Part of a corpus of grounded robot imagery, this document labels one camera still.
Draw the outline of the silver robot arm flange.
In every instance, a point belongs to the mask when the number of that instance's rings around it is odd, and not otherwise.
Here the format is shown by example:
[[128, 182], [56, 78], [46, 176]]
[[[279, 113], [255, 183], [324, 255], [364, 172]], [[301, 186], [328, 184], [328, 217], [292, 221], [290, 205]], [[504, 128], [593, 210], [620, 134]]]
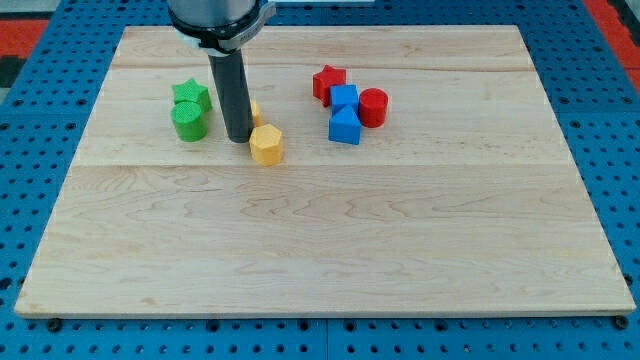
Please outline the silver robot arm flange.
[[276, 4], [260, 0], [168, 0], [178, 37], [207, 55], [225, 57], [251, 41], [276, 14]]

